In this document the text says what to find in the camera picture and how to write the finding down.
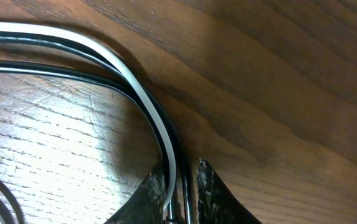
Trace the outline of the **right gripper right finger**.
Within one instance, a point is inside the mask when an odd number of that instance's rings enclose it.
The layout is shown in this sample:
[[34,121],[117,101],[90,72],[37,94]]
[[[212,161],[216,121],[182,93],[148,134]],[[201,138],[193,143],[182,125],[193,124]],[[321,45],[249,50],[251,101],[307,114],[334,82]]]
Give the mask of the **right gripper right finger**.
[[200,224],[260,224],[234,197],[208,161],[199,161],[196,180]]

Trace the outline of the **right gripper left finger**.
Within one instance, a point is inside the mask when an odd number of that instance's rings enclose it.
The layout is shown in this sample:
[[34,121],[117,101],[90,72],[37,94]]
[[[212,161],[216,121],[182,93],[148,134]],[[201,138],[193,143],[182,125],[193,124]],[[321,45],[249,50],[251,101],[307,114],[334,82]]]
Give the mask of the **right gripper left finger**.
[[166,196],[161,164],[153,167],[134,194],[105,224],[161,224]]

